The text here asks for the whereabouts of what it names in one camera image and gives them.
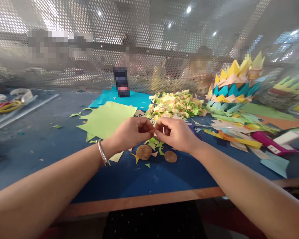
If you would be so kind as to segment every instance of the scissors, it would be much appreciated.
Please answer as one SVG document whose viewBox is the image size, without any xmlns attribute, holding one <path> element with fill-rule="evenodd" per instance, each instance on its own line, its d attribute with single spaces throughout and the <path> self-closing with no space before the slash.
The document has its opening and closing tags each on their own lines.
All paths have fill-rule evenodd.
<svg viewBox="0 0 299 239">
<path fill-rule="evenodd" d="M 8 113 L 21 107 L 23 103 L 21 101 L 3 102 L 0 103 L 0 113 Z"/>
</svg>

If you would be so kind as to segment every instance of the perforated metal mesh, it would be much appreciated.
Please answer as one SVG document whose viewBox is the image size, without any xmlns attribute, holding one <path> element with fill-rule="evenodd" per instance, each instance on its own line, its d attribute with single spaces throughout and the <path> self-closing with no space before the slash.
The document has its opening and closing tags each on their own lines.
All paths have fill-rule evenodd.
<svg viewBox="0 0 299 239">
<path fill-rule="evenodd" d="M 264 85 L 299 69 L 299 0 L 0 0 L 0 79 L 104 89 L 127 67 L 132 90 L 205 94 L 245 54 Z"/>
</svg>

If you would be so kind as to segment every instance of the person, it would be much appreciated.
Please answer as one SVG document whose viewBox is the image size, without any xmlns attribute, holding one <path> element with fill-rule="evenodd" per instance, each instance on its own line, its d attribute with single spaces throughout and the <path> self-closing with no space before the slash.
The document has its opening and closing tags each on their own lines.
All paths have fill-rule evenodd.
<svg viewBox="0 0 299 239">
<path fill-rule="evenodd" d="M 199 140 L 183 120 L 161 118 L 154 128 L 146 117 L 131 117 L 100 144 L 109 159 L 154 133 L 158 140 L 201 162 L 232 203 L 268 238 L 299 238 L 299 201 Z M 0 238 L 38 238 L 102 165 L 95 144 L 1 190 Z"/>
</svg>

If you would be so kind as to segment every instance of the table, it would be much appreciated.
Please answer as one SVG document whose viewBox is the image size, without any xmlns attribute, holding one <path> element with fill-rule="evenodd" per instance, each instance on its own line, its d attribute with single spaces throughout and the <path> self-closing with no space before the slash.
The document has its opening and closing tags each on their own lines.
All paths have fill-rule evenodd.
<svg viewBox="0 0 299 239">
<path fill-rule="evenodd" d="M 60 96 L 53 101 L 0 131 L 0 190 L 89 146 L 89 143 L 85 142 L 86 132 L 76 127 L 84 120 L 69 116 L 88 107 L 100 91 L 58 93 Z M 203 124 L 212 119 L 210 116 L 194 118 Z M 54 125 L 62 128 L 51 128 Z M 260 159 L 253 153 L 232 148 L 228 142 L 202 132 L 199 133 L 202 140 L 266 178 L 274 180 L 280 186 L 299 186 L 297 176 L 283 179 L 260 164 Z M 168 145 L 164 146 L 163 152 L 170 150 Z M 135 158 L 129 153 L 124 152 L 120 161 L 112 162 L 111 167 L 102 167 L 58 220 L 224 195 L 204 166 L 188 154 L 177 151 L 179 160 L 175 164 L 166 162 L 163 156 L 158 155 L 146 162 L 140 160 L 135 165 Z M 146 167 L 145 163 L 150 163 L 150 168 Z"/>
</svg>

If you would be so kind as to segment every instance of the black fabric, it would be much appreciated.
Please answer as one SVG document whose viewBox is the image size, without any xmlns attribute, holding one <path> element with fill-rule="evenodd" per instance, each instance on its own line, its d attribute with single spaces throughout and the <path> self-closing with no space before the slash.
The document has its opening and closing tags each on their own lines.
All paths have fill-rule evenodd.
<svg viewBox="0 0 299 239">
<path fill-rule="evenodd" d="M 207 239 L 194 201 L 110 212 L 103 239 Z"/>
</svg>

